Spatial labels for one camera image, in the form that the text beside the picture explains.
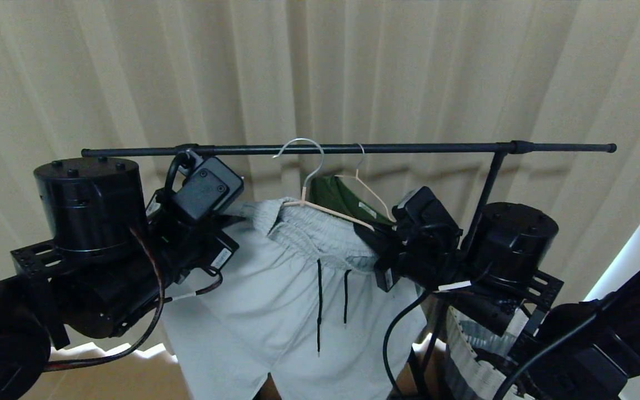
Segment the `metal hook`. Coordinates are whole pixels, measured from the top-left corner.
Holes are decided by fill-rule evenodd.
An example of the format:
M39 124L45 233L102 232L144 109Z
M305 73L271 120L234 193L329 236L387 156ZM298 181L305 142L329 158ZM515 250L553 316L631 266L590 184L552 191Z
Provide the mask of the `metal hook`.
M360 160L360 162L357 163L357 167L355 167L355 169L360 169L360 165L362 165L362 163L364 162L365 157L367 156L367 153L364 151L364 147L362 146L361 143L355 143L357 144L360 149L362 149L362 159Z
M293 142L297 142L299 140L305 140L306 142L310 142L312 144L315 145L315 147L318 148L318 150L320 150L320 165L315 168L315 170L313 172L311 172L306 178L305 178L305 182L303 182L303 187L307 188L308 187L308 182L310 182L310 179L312 179L312 177L317 174L318 172L320 172L320 170L322 169L322 164L325 162L325 151L323 151L322 146L312 140L312 139L305 139L305 137L298 137L297 139L293 139L289 142L287 142L286 144L283 144L283 147L280 148L280 151L278 152L277 155L274 155L273 158L278 158L280 157L280 155L283 154L283 152L285 151L286 147L288 147L289 144L293 143Z

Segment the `beige curtain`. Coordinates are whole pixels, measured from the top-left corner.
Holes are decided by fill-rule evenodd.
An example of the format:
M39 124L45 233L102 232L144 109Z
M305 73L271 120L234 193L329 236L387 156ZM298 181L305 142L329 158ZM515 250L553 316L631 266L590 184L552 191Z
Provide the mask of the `beige curtain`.
M50 236L39 164L83 147L295 137L617 143L509 156L491 197L558 221L542 268L566 282L559 301L578 301L640 222L640 0L0 2L0 278L9 250ZM326 173L358 161L326 158ZM318 162L223 159L248 199L299 195ZM137 162L149 197L170 159ZM489 163L370 155L363 176L388 203L428 185L467 227Z

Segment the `black drawstring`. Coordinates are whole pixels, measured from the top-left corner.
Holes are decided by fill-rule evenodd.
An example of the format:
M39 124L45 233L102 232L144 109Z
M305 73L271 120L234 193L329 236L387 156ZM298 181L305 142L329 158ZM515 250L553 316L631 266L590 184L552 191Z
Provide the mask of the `black drawstring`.
M342 317L342 321L345 322L345 324L347 324L347 276L350 275L350 271L352 270L345 271L345 314Z
M318 258L318 294L320 297L318 306L318 356L320 356L320 324L322 324L322 265Z

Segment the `dark green garment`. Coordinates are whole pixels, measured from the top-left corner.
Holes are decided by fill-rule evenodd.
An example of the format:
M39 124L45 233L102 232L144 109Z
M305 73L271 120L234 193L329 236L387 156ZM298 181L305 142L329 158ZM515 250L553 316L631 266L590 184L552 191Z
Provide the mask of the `dark green garment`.
M358 220L394 225L386 216L381 215L357 197L338 177L313 179L308 188L307 200Z

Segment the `clothes hanger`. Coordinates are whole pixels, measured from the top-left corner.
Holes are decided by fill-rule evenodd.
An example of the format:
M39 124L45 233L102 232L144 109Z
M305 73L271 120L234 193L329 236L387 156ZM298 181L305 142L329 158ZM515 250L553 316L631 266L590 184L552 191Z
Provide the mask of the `clothes hanger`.
M355 179L357 182L359 182L360 184L362 184L366 190L369 190L369 192L377 198L377 200L379 200L379 202L382 204L382 206L384 207L384 215L387 216L387 218L389 219L389 221L392 222L396 222L397 220L394 219L394 216L392 216L391 212L389 212L389 207L387 207L387 204L384 203L384 200L382 200L381 197L379 197L379 195L377 195L374 190L371 190L371 188L369 186L367 186L366 183L364 183L364 181L362 179L360 179L360 165L362 165L362 163L364 162L365 157L367 156L367 153L364 151L364 147L362 146L362 144L360 143L356 143L360 149L362 149L362 159L360 160L360 162L357 163L357 167L355 167L355 176L352 177L351 175L335 175L338 178L353 178Z
M312 179L312 177L315 174L317 174L320 171L320 169L322 169L322 165L325 162L325 151L323 151L322 146L320 144L318 144L318 142L315 142L314 140L305 139L304 137L299 137L297 139L293 139L293 140L287 142L286 144L284 144L283 147L281 147L281 149L278 152L278 154L274 155L273 158L280 157L280 155L283 154L283 152L285 151L285 149L288 147L289 144L291 144L293 142L297 142L299 140L305 140L307 142L310 142L310 143L314 144L315 147L318 148L318 150L320 150L320 165L317 168L315 168L315 170L313 172L311 172L305 178L305 182L303 182L303 189L302 189L302 192L300 193L300 201L299 202L286 202L286 203L283 203L281 205L281 207L288 207L288 206L304 207L304 206L307 206L307 207L310 207L310 208L315 208L315 210L320 210L321 212L328 213L328 214L336 216L338 218L343 218L343 219L348 220L350 222L358 223L358 225L365 226L366 228L370 229L371 231L374 231L374 227L371 226L369 223L366 223L365 221L360 221L357 218L353 218L353 217L345 215L343 213L338 213L335 210L330 210L330 208L325 208L325 207L322 207L322 206L318 206L315 203L307 202L305 200L305 195L306 195L307 189L308 189L308 182L310 182L310 179Z

